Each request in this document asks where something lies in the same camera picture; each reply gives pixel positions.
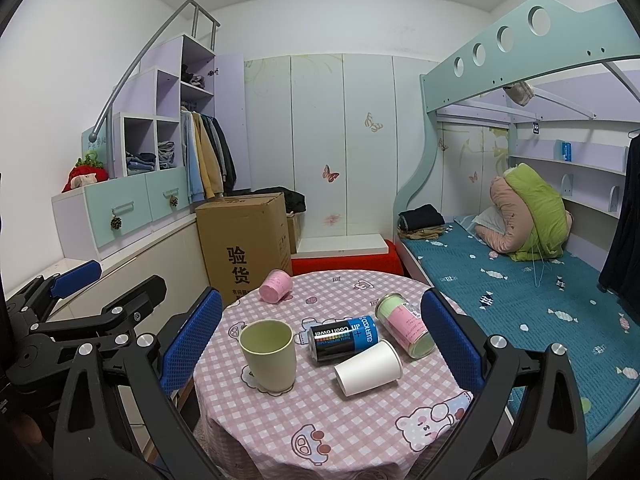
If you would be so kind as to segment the cream green plastic cup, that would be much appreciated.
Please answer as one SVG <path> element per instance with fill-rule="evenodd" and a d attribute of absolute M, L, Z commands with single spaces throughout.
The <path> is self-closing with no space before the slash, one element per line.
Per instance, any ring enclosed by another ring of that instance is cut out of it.
<path fill-rule="evenodd" d="M 263 389 L 280 393 L 294 385 L 297 361 L 291 326 L 272 318 L 250 323 L 240 331 L 239 344 Z"/>

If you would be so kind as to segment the pink plastic cup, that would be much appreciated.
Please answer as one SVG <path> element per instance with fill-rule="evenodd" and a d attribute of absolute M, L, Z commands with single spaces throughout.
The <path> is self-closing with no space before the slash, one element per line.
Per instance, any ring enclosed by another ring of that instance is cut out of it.
<path fill-rule="evenodd" d="M 283 270 L 272 270 L 260 285 L 258 292 L 262 301 L 267 304 L 277 304 L 293 288 L 292 276 Z"/>

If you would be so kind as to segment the white paper cup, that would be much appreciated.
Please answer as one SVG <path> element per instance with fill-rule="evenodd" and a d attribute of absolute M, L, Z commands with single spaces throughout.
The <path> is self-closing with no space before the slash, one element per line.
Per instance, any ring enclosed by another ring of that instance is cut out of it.
<path fill-rule="evenodd" d="M 381 340 L 335 365 L 334 372 L 344 396 L 356 396 L 397 382 L 402 377 L 402 363 L 393 345 Z"/>

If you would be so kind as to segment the teal drawer unit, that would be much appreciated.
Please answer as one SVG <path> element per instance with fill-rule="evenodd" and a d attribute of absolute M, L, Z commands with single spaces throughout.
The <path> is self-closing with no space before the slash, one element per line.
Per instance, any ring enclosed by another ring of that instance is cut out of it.
<path fill-rule="evenodd" d="M 101 261 L 189 214 L 186 170 L 147 172 L 51 198 L 67 259 Z"/>

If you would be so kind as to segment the brown cardboard box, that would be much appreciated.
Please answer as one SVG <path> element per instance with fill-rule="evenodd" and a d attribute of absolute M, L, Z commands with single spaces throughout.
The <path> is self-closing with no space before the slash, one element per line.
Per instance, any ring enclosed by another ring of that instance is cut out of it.
<path fill-rule="evenodd" d="M 226 307 L 258 289 L 271 271 L 292 272 L 283 194 L 225 197 L 195 214 L 209 285 Z"/>

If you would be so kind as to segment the red plush toy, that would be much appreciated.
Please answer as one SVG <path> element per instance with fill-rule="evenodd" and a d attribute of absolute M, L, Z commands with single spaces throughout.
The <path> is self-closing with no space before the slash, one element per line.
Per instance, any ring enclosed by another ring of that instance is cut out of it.
<path fill-rule="evenodd" d="M 108 173 L 103 162 L 100 161 L 98 153 L 95 150 L 90 150 L 83 158 L 78 159 L 74 168 L 70 170 L 62 192 L 104 182 L 107 179 Z"/>

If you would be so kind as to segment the green pink transparent canister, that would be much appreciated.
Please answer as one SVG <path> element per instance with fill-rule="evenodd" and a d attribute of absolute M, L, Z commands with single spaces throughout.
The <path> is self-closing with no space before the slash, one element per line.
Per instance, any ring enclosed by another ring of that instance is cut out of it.
<path fill-rule="evenodd" d="M 411 359 L 420 360 L 435 349 L 418 308 L 399 292 L 391 292 L 378 300 L 374 313 Z"/>

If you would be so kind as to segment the pink checkered tablecloth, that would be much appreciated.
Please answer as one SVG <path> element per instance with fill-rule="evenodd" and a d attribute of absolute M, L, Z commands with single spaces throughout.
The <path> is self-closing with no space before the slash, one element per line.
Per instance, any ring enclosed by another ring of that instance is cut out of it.
<path fill-rule="evenodd" d="M 402 376 L 344 396 L 331 365 L 312 362 L 306 329 L 372 315 L 399 292 L 418 304 L 427 285 L 373 271 L 296 276 L 290 294 L 267 304 L 250 292 L 224 309 L 194 372 L 201 445 L 231 479 L 409 479 L 435 456 L 472 401 L 444 359 L 399 356 Z M 238 341 L 250 323 L 274 318 L 292 327 L 296 382 L 270 393 L 247 367 Z"/>

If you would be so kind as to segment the hanging clothes row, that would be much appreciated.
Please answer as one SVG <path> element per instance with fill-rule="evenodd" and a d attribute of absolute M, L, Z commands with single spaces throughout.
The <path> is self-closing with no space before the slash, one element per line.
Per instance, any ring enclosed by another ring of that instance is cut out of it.
<path fill-rule="evenodd" d="M 183 107 L 180 127 L 189 203 L 230 195 L 236 183 L 235 164 L 218 120 Z"/>

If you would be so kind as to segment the green pink rolled blanket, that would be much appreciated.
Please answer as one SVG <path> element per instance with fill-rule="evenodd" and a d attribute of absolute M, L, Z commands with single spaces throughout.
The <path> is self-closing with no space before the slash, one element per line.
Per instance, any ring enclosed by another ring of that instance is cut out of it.
<path fill-rule="evenodd" d="M 473 220 L 475 234 L 514 261 L 552 260 L 563 255 L 573 217 L 561 195 L 522 162 L 492 180 L 492 206 Z"/>

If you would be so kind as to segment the folded dark clothes pile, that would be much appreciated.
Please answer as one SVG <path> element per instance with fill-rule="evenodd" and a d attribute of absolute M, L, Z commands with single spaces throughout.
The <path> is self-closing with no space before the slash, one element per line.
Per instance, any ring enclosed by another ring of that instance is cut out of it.
<path fill-rule="evenodd" d="M 397 232 L 408 240 L 437 240 L 445 231 L 445 219 L 432 204 L 398 214 Z"/>

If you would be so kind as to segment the red storage box white top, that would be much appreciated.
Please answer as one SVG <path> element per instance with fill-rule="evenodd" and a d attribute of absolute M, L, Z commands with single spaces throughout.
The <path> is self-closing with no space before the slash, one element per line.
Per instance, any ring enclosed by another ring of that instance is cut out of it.
<path fill-rule="evenodd" d="M 333 270 L 363 270 L 404 275 L 393 242 L 381 234 L 303 237 L 292 255 L 294 275 Z"/>

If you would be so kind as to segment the purple white shelf staircase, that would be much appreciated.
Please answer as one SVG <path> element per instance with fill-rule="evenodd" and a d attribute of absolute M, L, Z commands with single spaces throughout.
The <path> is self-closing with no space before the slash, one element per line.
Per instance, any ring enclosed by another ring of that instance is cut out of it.
<path fill-rule="evenodd" d="M 142 56 L 107 114 L 103 131 L 108 180 L 178 167 L 182 159 L 180 110 L 215 117 L 235 164 L 235 191 L 250 182 L 244 58 L 221 56 L 189 35 L 169 39 Z"/>

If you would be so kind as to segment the white wardrobe butterfly stickers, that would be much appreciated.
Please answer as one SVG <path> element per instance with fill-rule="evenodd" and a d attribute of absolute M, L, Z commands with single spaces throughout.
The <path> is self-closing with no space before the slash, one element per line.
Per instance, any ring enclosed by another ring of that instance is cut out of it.
<path fill-rule="evenodd" d="M 305 54 L 244 64 L 253 188 L 303 194 L 304 237 L 395 232 L 423 150 L 420 58 Z"/>

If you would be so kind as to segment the teal bunk bed frame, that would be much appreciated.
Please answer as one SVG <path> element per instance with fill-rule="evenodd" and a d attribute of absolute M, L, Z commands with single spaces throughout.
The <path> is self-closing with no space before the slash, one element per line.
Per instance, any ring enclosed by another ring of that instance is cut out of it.
<path fill-rule="evenodd" d="M 578 215 L 567 248 L 595 269 L 596 231 L 622 211 L 630 140 L 639 132 L 639 36 L 617 3 L 578 12 L 527 0 L 420 77 L 424 144 L 399 189 L 408 209 L 436 162 L 447 122 L 506 129 L 506 166 L 530 162 Z"/>

